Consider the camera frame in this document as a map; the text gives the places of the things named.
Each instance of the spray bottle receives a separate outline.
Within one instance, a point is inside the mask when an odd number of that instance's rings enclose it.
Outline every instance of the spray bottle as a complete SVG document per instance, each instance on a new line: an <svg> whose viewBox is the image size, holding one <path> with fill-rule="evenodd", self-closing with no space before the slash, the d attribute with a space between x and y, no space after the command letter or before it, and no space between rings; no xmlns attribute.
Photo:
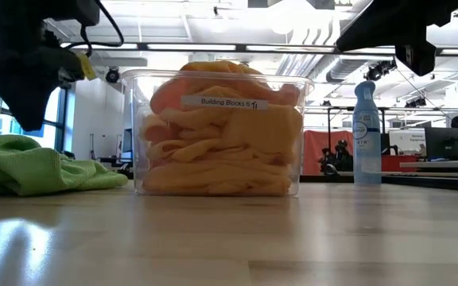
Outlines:
<svg viewBox="0 0 458 286"><path fill-rule="evenodd" d="M378 107L373 100L375 84L360 83L355 88L358 98L353 113L353 171L355 184L381 183L381 134Z"/></svg>

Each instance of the ceiling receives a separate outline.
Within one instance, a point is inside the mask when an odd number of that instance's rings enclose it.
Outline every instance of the ceiling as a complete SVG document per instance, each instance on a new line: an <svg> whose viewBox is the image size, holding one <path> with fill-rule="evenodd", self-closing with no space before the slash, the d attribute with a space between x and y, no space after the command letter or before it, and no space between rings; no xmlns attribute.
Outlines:
<svg viewBox="0 0 458 286"><path fill-rule="evenodd" d="M340 30L370 0L351 2L352 6L337 8L336 12L313 9L305 0L283 0L268 8L248 8L247 0L105 0L103 4L127 42L333 44ZM214 6L218 8L218 15L214 13ZM76 21L50 21L49 24L64 41L81 41L80 25ZM90 41L118 41L114 28L103 15L100 23L88 28L87 33ZM438 46L458 47L458 17L442 28L428 27L428 41ZM326 99L341 104L344 100L354 101L355 85L363 80L367 66L375 63L371 58L360 58L363 65L341 85L323 83L324 75L312 76L325 68L322 63L326 57L321 55L97 51L92 60L99 66L152 69L178 69L193 60L247 62L265 74L310 76L319 82L309 96L315 105ZM398 70L400 72L393 71L377 82L378 100L390 104L401 101L397 104L403 105L422 88L430 99L443 99L445 90L458 81L458 57L437 58L434 73L424 77L415 76L401 64Z"/></svg>

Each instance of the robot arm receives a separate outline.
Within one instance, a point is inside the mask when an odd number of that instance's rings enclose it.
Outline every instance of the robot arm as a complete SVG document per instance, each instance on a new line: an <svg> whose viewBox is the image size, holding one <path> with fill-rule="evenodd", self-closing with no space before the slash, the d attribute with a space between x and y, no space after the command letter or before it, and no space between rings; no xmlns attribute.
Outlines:
<svg viewBox="0 0 458 286"><path fill-rule="evenodd" d="M0 0L0 96L22 129L40 129L51 92L84 78L79 57L44 19L77 20L85 30L99 23L101 8L107 12L100 0Z"/></svg>
<svg viewBox="0 0 458 286"><path fill-rule="evenodd" d="M419 76L435 66L436 47L426 40L427 26L450 22L458 0L373 0L336 42L342 51L395 46L396 57Z"/></svg>

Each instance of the table surface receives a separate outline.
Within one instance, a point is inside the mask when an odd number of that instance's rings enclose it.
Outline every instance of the table surface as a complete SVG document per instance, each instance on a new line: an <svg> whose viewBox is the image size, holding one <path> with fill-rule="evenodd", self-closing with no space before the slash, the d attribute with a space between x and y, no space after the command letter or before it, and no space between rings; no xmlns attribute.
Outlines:
<svg viewBox="0 0 458 286"><path fill-rule="evenodd" d="M458 285L458 192L0 197L0 286Z"/></svg>
<svg viewBox="0 0 458 286"><path fill-rule="evenodd" d="M353 172L339 172L341 176L354 176ZM381 172L382 176L458 177L458 172Z"/></svg>
<svg viewBox="0 0 458 286"><path fill-rule="evenodd" d="M401 163L401 168L458 168L458 161L404 162Z"/></svg>

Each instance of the orange fabric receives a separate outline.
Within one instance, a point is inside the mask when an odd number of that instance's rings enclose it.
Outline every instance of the orange fabric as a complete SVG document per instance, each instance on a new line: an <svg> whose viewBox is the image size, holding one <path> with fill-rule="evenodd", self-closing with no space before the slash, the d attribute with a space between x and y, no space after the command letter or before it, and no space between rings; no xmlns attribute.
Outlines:
<svg viewBox="0 0 458 286"><path fill-rule="evenodd" d="M183 66L182 71L226 72L260 75L258 71L242 64L229 61L197 62ZM164 109L182 110L181 97L184 95L221 96L245 99L263 99L272 104L296 106L300 90L292 84L284 84L279 91L273 91L267 84L249 79L203 79L177 78L163 84L150 100L151 110L160 114Z"/></svg>
<svg viewBox="0 0 458 286"><path fill-rule="evenodd" d="M182 70L258 74L230 62L192 63ZM265 99L268 107L181 106L181 97L188 95ZM165 83L151 98L154 115L144 118L140 130L140 140L149 145L144 190L157 195L286 195L303 126L295 108L299 96L294 85L273 91L251 77Z"/></svg>
<svg viewBox="0 0 458 286"><path fill-rule="evenodd" d="M307 176L321 175L319 159L323 156L322 149L328 147L328 132L305 131L303 141L303 174ZM347 141L347 150L353 153L353 134L349 131L332 132L332 152L339 140Z"/></svg>

